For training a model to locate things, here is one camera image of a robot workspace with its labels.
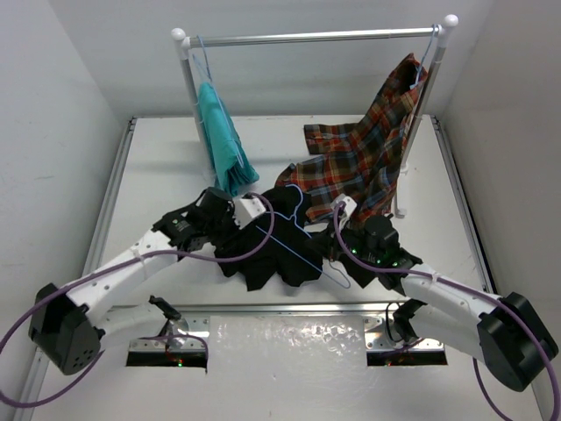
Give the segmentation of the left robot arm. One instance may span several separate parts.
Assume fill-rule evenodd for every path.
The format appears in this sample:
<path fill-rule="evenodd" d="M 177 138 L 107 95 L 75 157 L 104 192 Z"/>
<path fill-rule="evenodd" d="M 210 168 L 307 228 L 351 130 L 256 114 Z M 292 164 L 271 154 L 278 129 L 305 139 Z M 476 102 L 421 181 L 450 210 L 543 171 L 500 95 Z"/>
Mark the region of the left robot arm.
<path fill-rule="evenodd" d="M 199 259 L 205 245 L 220 247 L 264 212 L 258 199 L 233 198 L 207 188 L 191 204 L 165 214 L 131 247 L 91 274 L 62 287 L 39 290 L 29 337 L 64 374 L 85 369 L 106 348 L 133 339 L 184 333 L 187 323 L 165 299 L 115 310 L 160 271 L 185 257 Z"/>

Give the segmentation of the blue wire hanger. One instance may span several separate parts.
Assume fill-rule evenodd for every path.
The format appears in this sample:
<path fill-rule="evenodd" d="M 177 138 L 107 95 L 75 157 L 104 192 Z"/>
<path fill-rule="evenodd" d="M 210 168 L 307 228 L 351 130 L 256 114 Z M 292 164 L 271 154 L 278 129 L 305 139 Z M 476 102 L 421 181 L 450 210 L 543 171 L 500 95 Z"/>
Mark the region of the blue wire hanger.
<path fill-rule="evenodd" d="M 323 269 L 323 258 L 306 246 L 312 234 L 304 229 L 306 211 L 309 207 L 309 195 L 296 184 L 275 187 L 263 194 L 273 206 L 274 229 L 269 242 L 274 247 L 277 273 L 290 287 L 298 288 L 305 282 L 318 280 L 322 275 L 333 281 L 338 287 L 349 289 L 350 280 L 334 268 L 339 277 L 329 275 Z"/>

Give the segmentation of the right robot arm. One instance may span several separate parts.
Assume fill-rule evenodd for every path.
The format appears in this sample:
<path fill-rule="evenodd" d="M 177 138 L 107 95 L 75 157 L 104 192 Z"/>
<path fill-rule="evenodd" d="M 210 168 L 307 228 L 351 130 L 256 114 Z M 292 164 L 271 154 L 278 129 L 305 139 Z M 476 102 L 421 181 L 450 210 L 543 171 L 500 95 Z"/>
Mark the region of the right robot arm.
<path fill-rule="evenodd" d="M 438 340 L 484 363 L 509 389 L 524 391 L 558 355 L 557 343 L 526 297 L 488 294 L 439 275 L 401 246 L 388 217 L 371 217 L 358 230 L 329 224 L 306 245 L 340 261 L 361 287 L 377 279 L 406 297 L 393 315 L 399 340 Z"/>

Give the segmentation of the black shirt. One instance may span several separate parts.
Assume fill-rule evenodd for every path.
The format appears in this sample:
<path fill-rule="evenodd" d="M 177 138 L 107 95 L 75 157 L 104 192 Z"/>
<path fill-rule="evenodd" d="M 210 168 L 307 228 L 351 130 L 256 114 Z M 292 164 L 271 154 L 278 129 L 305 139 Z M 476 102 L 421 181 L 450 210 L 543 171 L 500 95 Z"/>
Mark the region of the black shirt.
<path fill-rule="evenodd" d="M 265 238 L 270 225 L 270 213 L 267 212 L 260 218 L 254 220 L 246 228 L 241 230 L 238 236 L 221 253 L 215 251 L 215 256 L 220 259 L 238 257 L 242 254 L 251 252 Z M 356 246 L 351 250 L 357 259 L 364 261 L 366 257 L 366 239 L 361 236 L 366 234 L 364 230 L 356 232 Z M 226 277 L 236 274 L 242 275 L 248 291 L 262 289 L 274 275 L 279 275 L 276 271 L 278 263 L 273 257 L 274 247 L 269 240 L 261 247 L 258 252 L 252 254 L 244 260 L 235 262 L 218 263 L 222 273 Z M 362 268 L 356 263 L 344 267 L 345 272 L 362 288 L 366 287 L 374 280 L 374 272 Z"/>

